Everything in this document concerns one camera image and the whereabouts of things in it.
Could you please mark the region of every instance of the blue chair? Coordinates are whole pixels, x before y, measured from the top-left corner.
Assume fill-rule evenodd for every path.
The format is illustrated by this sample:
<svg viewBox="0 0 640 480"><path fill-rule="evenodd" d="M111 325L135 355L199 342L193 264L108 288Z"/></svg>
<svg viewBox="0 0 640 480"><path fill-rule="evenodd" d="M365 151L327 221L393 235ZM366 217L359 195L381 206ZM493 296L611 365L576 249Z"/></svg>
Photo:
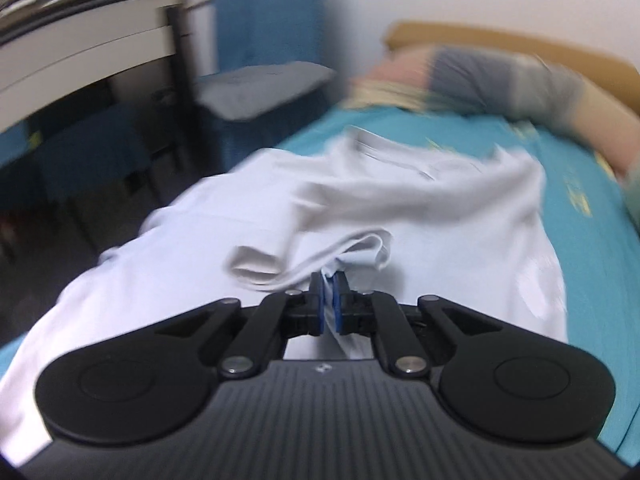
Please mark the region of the blue chair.
<svg viewBox="0 0 640 480"><path fill-rule="evenodd" d="M63 203L84 240L98 253L74 200L78 194L138 174L162 205L150 174L150 156L134 127L132 111L115 103L108 81L38 111L17 127L20 142L14 139L14 130L0 135L0 150L4 148L1 153L6 159L0 165L0 213ZM33 132L40 144L27 152L28 132ZM1 234L0 246L10 260L14 258L11 245Z"/></svg>
<svg viewBox="0 0 640 480"><path fill-rule="evenodd" d="M318 64L321 11L321 0L216 0L220 72L293 61ZM320 87L248 121L224 120L202 108L205 149L213 172L228 171L251 152L276 145L320 118L328 107Z"/></svg>

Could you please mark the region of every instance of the teal bed sheet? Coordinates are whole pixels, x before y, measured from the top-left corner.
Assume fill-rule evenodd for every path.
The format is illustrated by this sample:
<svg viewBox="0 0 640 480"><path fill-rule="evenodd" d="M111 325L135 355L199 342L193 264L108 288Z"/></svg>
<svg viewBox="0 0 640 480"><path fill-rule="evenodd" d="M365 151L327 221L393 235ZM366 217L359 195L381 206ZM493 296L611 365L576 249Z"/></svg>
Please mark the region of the teal bed sheet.
<svg viewBox="0 0 640 480"><path fill-rule="evenodd" d="M543 223L564 275L569 342L603 361L616 381L616 400L599 439L627 463L638 462L640 240L618 184L593 153L528 123L396 108L334 109L280 147L313 155L349 124L411 146L478 157L488 156L496 144L521 147L540 161L546 172Z"/></svg>

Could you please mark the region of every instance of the floor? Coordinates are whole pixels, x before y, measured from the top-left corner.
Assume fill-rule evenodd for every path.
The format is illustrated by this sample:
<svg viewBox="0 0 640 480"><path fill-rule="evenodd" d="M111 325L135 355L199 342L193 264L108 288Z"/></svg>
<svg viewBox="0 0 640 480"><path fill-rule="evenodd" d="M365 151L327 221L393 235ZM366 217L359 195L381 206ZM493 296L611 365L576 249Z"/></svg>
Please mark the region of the floor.
<svg viewBox="0 0 640 480"><path fill-rule="evenodd" d="M165 203L197 180L188 167L177 172L170 156L156 160L152 174ZM77 204L101 251L135 238L157 207L148 187L130 194L121 182L80 196ZM60 209L56 219L37 211L21 214L16 261L0 255L0 345L30 329L69 282L97 263L68 213Z"/></svg>

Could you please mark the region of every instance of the desk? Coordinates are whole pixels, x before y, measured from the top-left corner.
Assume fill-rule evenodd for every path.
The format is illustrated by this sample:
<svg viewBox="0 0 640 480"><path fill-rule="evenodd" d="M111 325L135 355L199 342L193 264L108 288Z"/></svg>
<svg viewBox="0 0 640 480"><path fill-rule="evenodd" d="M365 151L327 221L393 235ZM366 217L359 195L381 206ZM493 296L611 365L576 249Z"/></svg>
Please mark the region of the desk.
<svg viewBox="0 0 640 480"><path fill-rule="evenodd" d="M60 0L0 19L0 132L100 79L170 56L180 0Z"/></svg>

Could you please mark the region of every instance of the gray seat cushion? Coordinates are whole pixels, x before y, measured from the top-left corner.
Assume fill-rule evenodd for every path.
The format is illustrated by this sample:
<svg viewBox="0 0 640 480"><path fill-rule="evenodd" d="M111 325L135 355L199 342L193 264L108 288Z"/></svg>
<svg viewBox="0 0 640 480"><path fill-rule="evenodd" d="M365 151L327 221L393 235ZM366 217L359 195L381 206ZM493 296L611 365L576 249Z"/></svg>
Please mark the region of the gray seat cushion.
<svg viewBox="0 0 640 480"><path fill-rule="evenodd" d="M196 86L196 100L227 121L250 121L327 83L334 71L316 63L247 66Z"/></svg>

